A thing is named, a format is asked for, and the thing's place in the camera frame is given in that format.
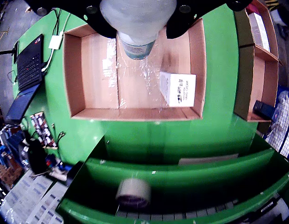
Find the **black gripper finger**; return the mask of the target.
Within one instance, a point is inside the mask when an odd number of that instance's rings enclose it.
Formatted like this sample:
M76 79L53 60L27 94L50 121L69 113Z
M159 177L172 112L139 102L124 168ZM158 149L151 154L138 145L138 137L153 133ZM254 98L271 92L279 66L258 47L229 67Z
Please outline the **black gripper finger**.
M178 0L166 24L166 37L175 39L182 36L200 17L224 4L238 12L250 3L250 0Z
M97 33L107 38L115 38L117 31L104 19L100 11L101 0L27 0L35 13L40 8L50 11L60 8L84 20Z

